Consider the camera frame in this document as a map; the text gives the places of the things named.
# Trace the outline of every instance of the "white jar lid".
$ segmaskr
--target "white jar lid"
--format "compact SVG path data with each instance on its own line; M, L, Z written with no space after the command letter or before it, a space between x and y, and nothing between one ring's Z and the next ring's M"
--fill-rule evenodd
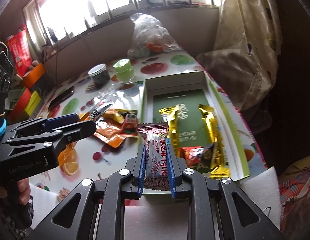
M88 75L90 77L95 76L97 74L99 74L100 72L104 71L106 69L106 64L99 64L93 68L90 69L90 71L88 71Z

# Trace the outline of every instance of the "window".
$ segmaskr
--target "window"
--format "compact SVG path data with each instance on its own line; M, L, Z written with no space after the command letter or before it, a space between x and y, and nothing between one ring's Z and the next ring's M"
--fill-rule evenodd
M61 46L86 30L150 7L213 4L213 0L31 0L24 8L33 44Z

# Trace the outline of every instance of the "green jar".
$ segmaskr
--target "green jar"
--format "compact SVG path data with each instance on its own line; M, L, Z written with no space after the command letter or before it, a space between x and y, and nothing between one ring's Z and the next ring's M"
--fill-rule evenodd
M131 83L134 78L134 69L131 66L129 59L121 59L114 65L116 77L122 84Z

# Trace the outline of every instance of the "blue gripper pad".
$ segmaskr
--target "blue gripper pad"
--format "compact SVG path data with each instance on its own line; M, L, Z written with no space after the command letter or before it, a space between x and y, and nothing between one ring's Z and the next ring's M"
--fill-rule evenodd
M145 180L145 171L146 171L146 147L144 146L143 155L141 157L141 165L139 169L138 176L138 196L141 198L144 190L144 180Z
M167 176L169 182L169 190L172 194L172 197L175 198L176 196L175 173L168 145L166 145L166 160L167 160Z
M52 132L53 129L58 127L63 127L72 123L79 121L79 116L77 114L68 114L60 117L55 117L48 119L43 125L44 131Z

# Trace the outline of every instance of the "black mount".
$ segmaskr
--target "black mount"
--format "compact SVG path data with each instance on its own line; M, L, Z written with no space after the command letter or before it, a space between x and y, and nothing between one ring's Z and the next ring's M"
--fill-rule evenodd
M142 145L137 157L127 161L125 169L95 182L84 179L27 240L92 240L96 221L96 240L123 239L124 200L141 197L145 154ZM167 147L167 164L172 196L189 203L188 240L215 239L212 205L221 240L285 239L230 178L218 181L188 169L185 160L175 156L171 145Z

